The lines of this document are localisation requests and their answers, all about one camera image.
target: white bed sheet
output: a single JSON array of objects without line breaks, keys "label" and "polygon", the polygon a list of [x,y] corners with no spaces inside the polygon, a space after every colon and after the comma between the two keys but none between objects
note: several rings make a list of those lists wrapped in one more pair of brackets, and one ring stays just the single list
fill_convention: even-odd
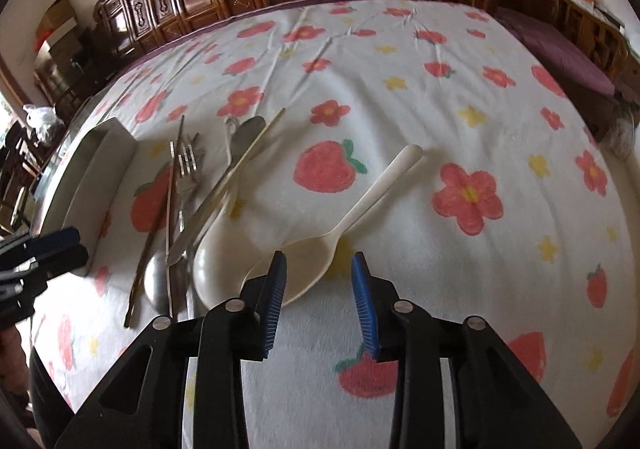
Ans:
[{"label": "white bed sheet", "polygon": [[[489,321],[594,447],[622,407],[636,339],[620,199],[537,60],[484,12],[431,2],[264,14],[114,84],[85,127],[116,117],[138,153],[91,276],[52,281],[36,303],[36,347],[73,408],[155,315],[143,301],[136,328],[122,328],[178,117],[202,136],[208,188],[225,162],[223,118],[270,119],[281,106],[237,209],[262,254],[333,227],[403,146],[426,154],[348,232],[324,280],[283,310],[268,362],[243,366],[251,447],[388,444],[395,367],[370,364],[362,350],[349,280],[357,250],[434,317]],[[190,371],[187,421],[193,386]]]}]

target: white plastic spoon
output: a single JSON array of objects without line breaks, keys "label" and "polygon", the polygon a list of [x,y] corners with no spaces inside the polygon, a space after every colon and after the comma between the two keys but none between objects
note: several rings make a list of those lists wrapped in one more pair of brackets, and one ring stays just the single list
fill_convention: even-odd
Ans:
[{"label": "white plastic spoon", "polygon": [[[373,205],[380,200],[398,179],[422,158],[420,146],[406,146],[378,177],[346,216],[331,231],[322,236],[298,239],[279,248],[287,256],[287,286],[283,305],[302,296],[314,286],[327,271],[334,259],[340,237]],[[261,259],[246,275],[244,281],[265,275],[269,270],[272,254]]]},{"label": "white plastic spoon", "polygon": [[237,297],[239,278],[260,258],[260,251],[231,217],[237,194],[234,182],[193,259],[193,286],[208,309]]}]

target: metal screw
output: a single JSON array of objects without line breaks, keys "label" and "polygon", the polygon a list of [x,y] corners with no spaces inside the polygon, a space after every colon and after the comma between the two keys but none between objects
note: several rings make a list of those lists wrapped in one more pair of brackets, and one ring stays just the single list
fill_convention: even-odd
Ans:
[{"label": "metal screw", "polygon": [[242,299],[232,299],[226,302],[225,308],[228,312],[240,312],[244,310],[244,301]]},{"label": "metal screw", "polygon": [[471,330],[476,330],[477,332],[486,328],[486,321],[477,315],[471,316],[467,319],[466,324],[471,328]]},{"label": "metal screw", "polygon": [[412,305],[411,303],[403,299],[401,301],[396,301],[394,303],[394,310],[401,314],[408,314],[413,309],[414,309],[414,305]]},{"label": "metal screw", "polygon": [[162,315],[161,317],[156,317],[153,322],[154,330],[166,330],[171,326],[171,318]]}]

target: wooden chair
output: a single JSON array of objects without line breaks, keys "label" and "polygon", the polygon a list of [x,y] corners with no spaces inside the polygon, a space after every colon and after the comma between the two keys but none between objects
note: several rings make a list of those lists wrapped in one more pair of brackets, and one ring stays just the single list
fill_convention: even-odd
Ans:
[{"label": "wooden chair", "polygon": [[24,206],[14,215],[20,192],[30,188],[40,170],[36,168],[25,147],[26,131],[18,123],[9,129],[0,148],[0,235],[14,234],[24,223]]}]

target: plastic bag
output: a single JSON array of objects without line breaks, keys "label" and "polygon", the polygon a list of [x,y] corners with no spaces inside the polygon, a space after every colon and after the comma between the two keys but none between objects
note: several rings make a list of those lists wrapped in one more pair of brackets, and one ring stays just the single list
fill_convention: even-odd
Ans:
[{"label": "plastic bag", "polygon": [[56,115],[56,111],[50,106],[24,105],[27,112],[27,124],[36,131],[38,140],[45,146],[50,146],[56,136],[57,131],[65,123]]}]

